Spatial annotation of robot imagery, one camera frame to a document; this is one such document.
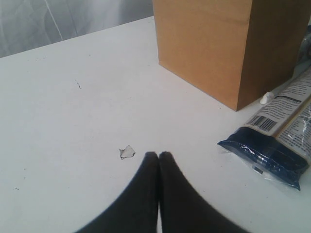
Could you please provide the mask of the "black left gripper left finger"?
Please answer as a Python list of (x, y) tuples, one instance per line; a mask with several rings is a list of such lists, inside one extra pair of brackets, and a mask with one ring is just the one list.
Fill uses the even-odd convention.
[(147, 152), (128, 186), (99, 216), (79, 233), (156, 233), (159, 160)]

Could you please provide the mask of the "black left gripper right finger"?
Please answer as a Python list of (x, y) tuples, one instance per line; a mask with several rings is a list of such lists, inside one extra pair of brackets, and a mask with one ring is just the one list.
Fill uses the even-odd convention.
[(159, 155), (158, 196), (164, 233), (244, 233), (192, 187), (170, 152)]

